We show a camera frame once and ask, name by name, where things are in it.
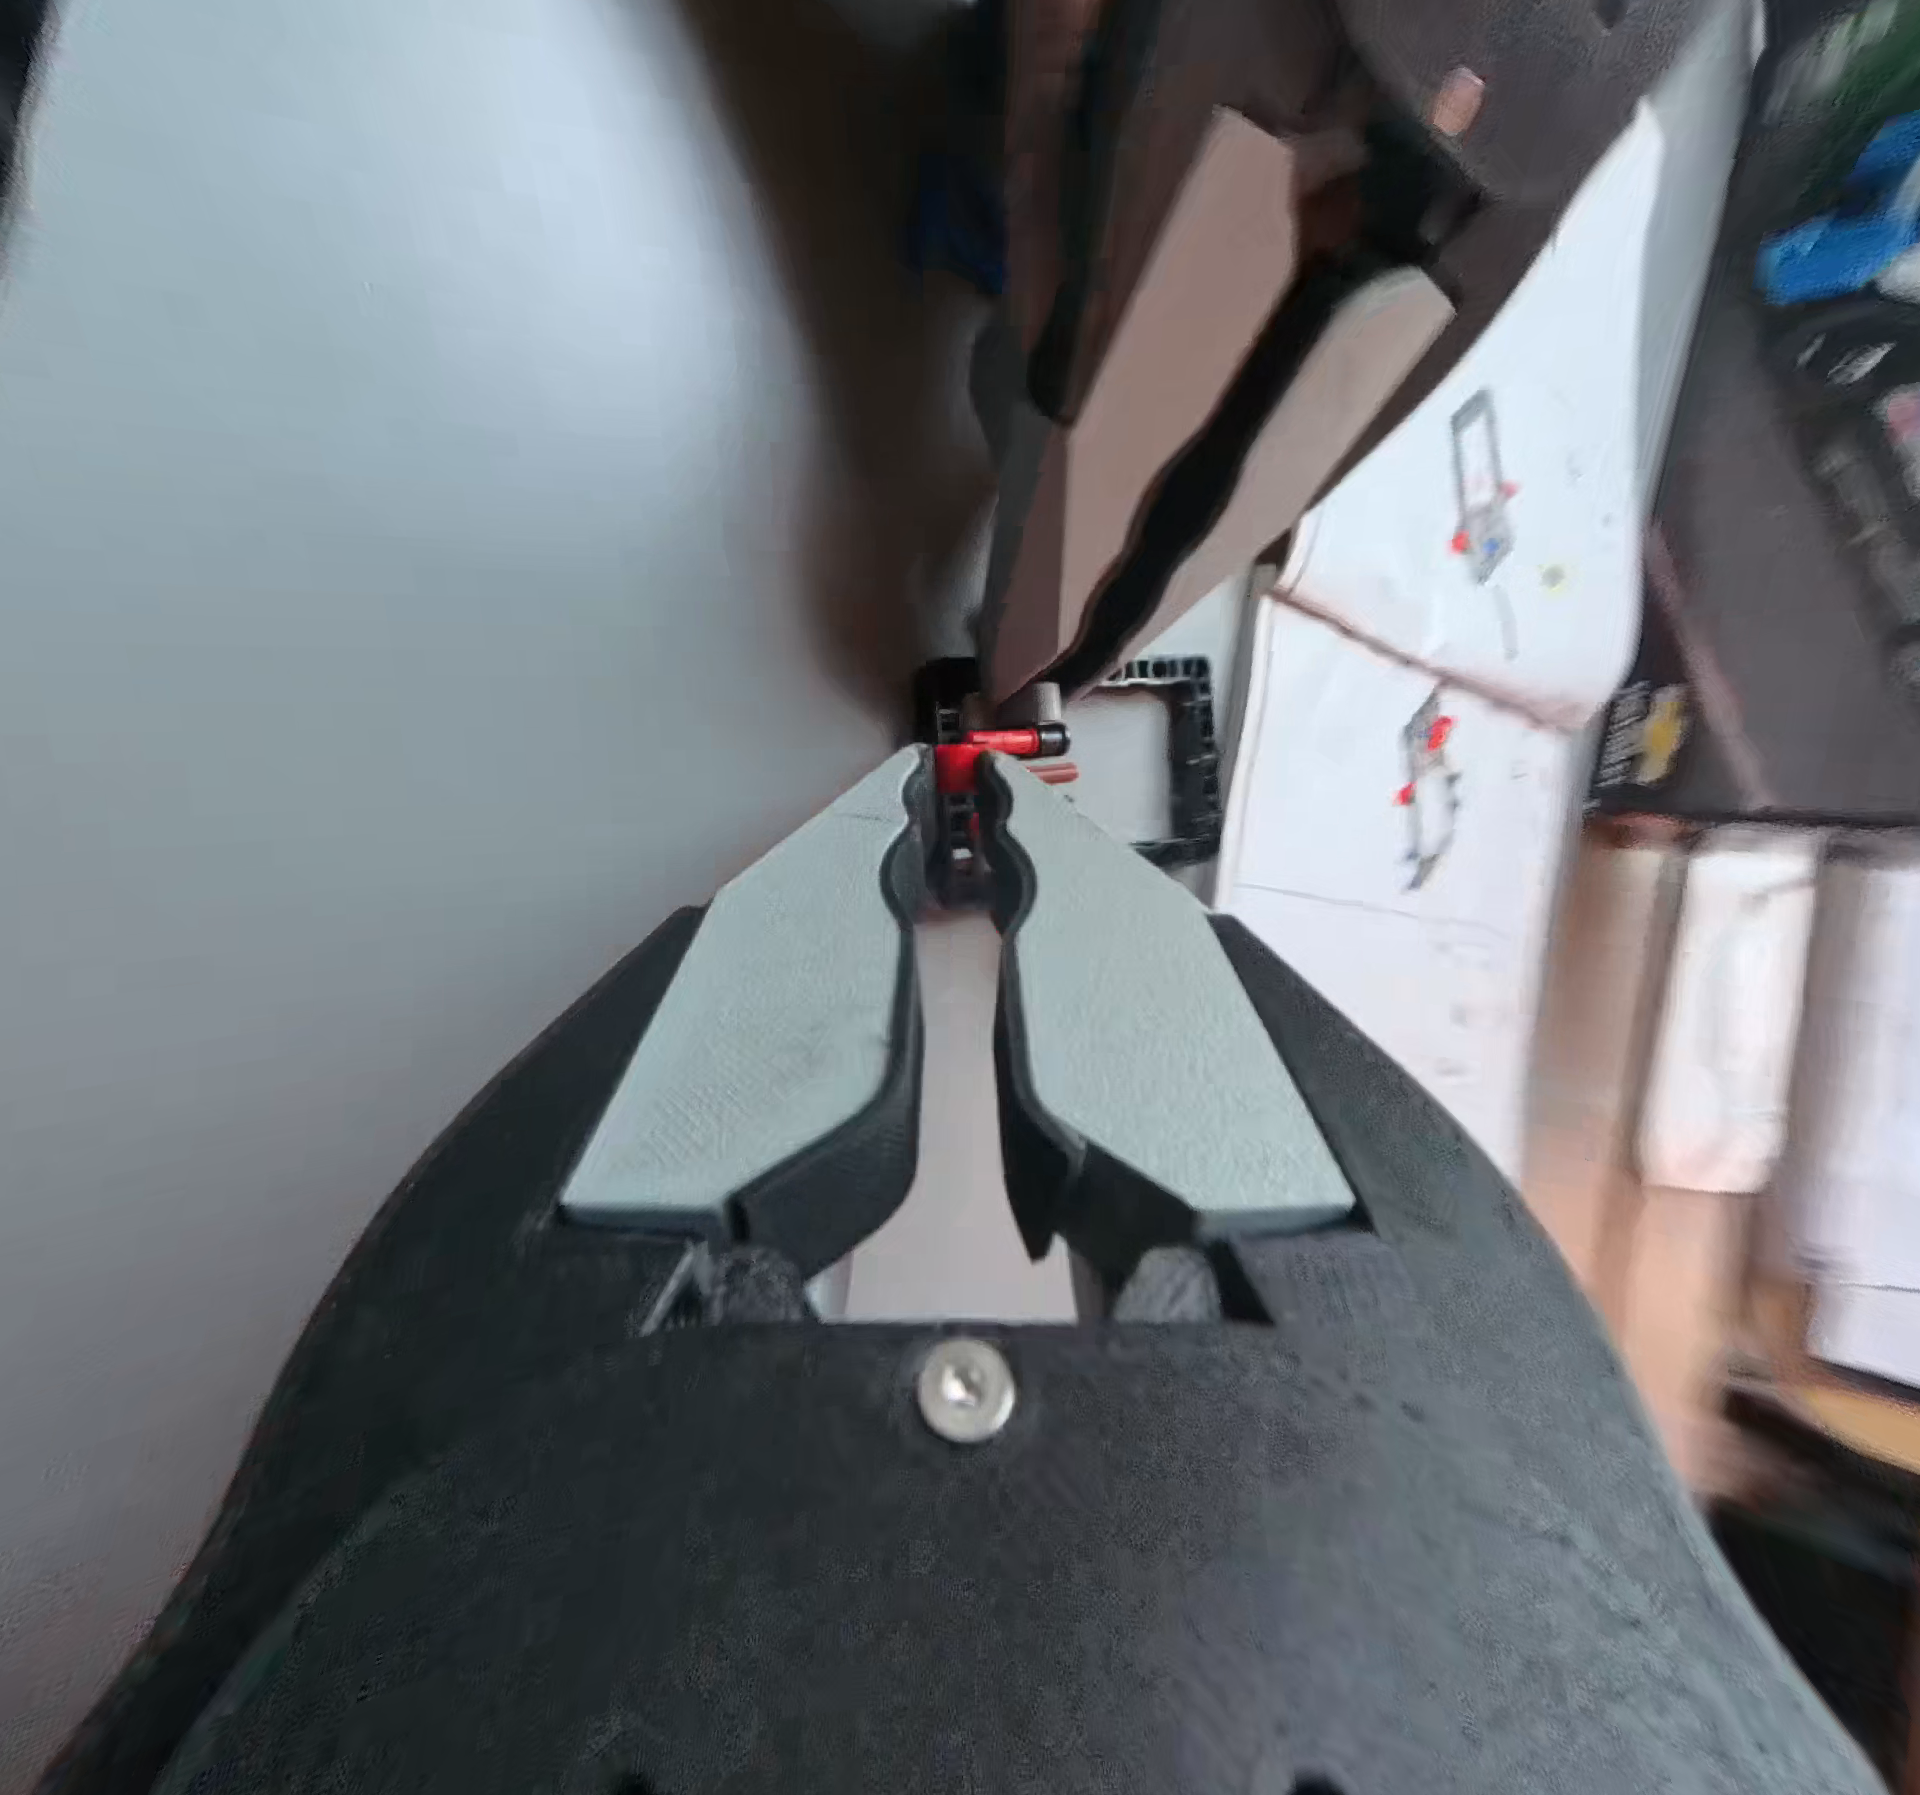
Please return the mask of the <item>white plastic bag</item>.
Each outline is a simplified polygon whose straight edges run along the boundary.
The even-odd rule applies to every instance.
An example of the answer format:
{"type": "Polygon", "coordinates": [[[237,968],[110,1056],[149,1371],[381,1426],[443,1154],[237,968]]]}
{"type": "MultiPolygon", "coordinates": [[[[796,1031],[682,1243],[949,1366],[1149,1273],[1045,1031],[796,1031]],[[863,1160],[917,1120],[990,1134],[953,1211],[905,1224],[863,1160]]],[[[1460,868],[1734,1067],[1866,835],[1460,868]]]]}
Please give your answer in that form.
{"type": "Polygon", "coordinates": [[[1730,828],[1690,857],[1637,1128],[1645,1184],[1756,1195],[1787,1146],[1824,839],[1730,828]]]}

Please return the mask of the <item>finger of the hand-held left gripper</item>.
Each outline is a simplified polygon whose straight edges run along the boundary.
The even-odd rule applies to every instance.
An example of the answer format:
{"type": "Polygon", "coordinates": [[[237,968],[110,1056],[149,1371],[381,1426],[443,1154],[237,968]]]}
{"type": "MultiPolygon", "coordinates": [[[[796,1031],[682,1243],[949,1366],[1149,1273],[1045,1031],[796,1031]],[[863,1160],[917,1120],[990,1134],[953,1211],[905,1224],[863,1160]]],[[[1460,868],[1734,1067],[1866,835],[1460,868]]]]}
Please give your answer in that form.
{"type": "Polygon", "coordinates": [[[1311,268],[1198,431],[1119,499],[1122,541],[1053,660],[1070,697],[1293,535],[1453,325],[1418,268],[1311,268]]]}
{"type": "Polygon", "coordinates": [[[1214,110],[1074,420],[1043,415],[1015,364],[978,601],[984,697],[1015,697],[1093,642],[1095,599],[1145,559],[1154,487],[1303,267],[1303,202],[1359,160],[1355,133],[1282,139],[1214,110]]]}

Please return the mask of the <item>white lego instruction booklet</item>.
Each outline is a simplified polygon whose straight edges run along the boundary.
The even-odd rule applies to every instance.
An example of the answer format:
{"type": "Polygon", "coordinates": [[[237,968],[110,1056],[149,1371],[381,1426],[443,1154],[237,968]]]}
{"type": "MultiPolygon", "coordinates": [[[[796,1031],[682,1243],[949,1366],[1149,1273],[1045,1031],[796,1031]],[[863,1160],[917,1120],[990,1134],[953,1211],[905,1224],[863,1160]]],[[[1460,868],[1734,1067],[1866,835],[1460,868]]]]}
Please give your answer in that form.
{"type": "Polygon", "coordinates": [[[1694,57],[1644,102],[1497,318],[1309,512],[1253,628],[1214,903],[1508,1178],[1741,98],[1694,57]]]}

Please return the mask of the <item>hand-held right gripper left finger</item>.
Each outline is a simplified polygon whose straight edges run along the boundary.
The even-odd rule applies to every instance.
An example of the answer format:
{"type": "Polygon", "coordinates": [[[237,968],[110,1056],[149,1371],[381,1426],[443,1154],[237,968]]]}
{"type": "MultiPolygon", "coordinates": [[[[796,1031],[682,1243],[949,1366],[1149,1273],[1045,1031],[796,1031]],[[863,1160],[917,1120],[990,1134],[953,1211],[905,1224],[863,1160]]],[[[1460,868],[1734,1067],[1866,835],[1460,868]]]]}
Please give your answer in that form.
{"type": "Polygon", "coordinates": [[[917,1175],[924,748],[831,801],[700,911],[565,1178],[583,1229],[755,1247],[804,1281],[917,1175]]]}

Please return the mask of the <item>black cardboard box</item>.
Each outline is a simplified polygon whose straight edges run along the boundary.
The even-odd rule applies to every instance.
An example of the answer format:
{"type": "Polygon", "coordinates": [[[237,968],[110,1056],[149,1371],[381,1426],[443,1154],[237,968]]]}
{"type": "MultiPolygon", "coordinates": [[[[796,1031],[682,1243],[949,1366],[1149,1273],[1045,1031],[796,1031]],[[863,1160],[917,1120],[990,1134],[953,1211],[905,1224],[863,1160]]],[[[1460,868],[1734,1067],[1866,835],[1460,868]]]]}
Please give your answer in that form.
{"type": "Polygon", "coordinates": [[[1915,830],[1915,550],[1868,468],[1820,482],[1777,440],[1675,446],[1587,809],[1915,830]]]}

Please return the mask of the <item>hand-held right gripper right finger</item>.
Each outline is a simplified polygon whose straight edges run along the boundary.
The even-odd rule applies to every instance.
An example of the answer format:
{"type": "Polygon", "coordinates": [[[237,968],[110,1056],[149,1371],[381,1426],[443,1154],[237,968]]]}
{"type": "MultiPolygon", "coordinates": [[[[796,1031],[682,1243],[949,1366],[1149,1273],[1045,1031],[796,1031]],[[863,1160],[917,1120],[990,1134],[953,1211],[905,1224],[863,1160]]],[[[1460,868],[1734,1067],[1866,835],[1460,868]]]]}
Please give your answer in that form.
{"type": "Polygon", "coordinates": [[[1356,1195],[1200,901],[1009,758],[978,761],[995,1106],[1023,1247],[1109,1286],[1151,1251],[1346,1224],[1356,1195]]]}

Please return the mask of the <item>pile of loose lego parts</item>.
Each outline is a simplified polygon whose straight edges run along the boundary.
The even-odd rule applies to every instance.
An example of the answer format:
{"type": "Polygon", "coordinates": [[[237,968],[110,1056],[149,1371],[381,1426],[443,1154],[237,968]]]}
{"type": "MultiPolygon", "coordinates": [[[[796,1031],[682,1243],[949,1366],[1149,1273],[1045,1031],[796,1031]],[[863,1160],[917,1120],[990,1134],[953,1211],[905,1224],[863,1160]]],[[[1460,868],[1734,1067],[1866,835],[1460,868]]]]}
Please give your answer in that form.
{"type": "Polygon", "coordinates": [[[1812,491],[1915,639],[1918,0],[1764,0],[1760,354],[1812,491]]]}

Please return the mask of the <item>black lego frame assembly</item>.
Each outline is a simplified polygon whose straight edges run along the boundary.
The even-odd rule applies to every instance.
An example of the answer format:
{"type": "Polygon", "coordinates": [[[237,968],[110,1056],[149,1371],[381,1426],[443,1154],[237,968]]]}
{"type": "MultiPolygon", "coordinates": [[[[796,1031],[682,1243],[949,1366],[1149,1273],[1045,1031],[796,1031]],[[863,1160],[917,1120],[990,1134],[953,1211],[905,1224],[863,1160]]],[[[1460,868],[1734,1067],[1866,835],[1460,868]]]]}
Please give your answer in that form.
{"type": "MultiPolygon", "coordinates": [[[[1005,720],[988,718],[976,681],[971,656],[921,666],[910,688],[917,742],[982,745],[1159,870],[1190,870],[1217,857],[1226,799],[1207,659],[1126,660],[1071,701],[1045,685],[1026,693],[1005,720]]],[[[976,789],[967,801],[939,799],[927,885],[948,909],[984,903],[976,789]]]]}

